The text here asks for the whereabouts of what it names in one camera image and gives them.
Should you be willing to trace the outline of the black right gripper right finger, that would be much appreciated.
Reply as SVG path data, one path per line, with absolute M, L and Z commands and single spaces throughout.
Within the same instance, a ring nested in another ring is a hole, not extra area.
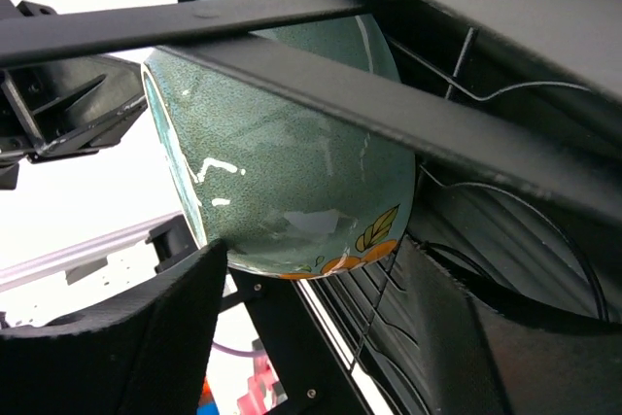
M 435 414 L 618 414 L 621 327 L 514 293 L 405 238 Z

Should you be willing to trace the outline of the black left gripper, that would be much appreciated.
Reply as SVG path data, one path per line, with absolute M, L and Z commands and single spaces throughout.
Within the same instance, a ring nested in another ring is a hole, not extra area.
M 1 0 L 1 187 L 19 163 L 87 156 L 114 147 L 146 109 L 138 64 L 106 34 L 105 12 L 58 15 Z

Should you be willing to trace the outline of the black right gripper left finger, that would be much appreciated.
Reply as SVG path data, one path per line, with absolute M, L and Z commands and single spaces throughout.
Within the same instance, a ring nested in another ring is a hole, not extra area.
M 2 413 L 195 413 L 225 275 L 217 241 L 88 308 L 2 330 Z

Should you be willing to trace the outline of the teal glazed bowl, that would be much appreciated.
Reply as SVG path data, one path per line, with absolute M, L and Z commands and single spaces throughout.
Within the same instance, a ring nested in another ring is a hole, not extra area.
M 289 280 L 392 253 L 414 197 L 404 147 L 155 49 L 143 88 L 190 234 L 233 268 Z

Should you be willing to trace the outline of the black wire dish rack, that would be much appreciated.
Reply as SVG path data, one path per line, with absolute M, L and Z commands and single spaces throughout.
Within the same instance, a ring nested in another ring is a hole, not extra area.
M 450 167 L 621 227 L 621 171 L 602 174 L 578 150 L 508 120 L 407 84 L 381 22 L 424 16 L 490 33 L 597 94 L 621 103 L 621 0 L 176 0 L 171 5 L 104 10 L 106 34 L 126 43 L 113 55 L 139 65 L 155 49 L 174 53 L 238 82 L 393 141 L 417 160 Z M 184 213 L 145 240 L 155 247 L 155 276 L 198 246 Z M 244 305 L 261 347 L 240 400 L 245 413 L 367 414 L 356 386 L 302 295 L 360 268 L 289 280 L 229 265 L 219 315 Z

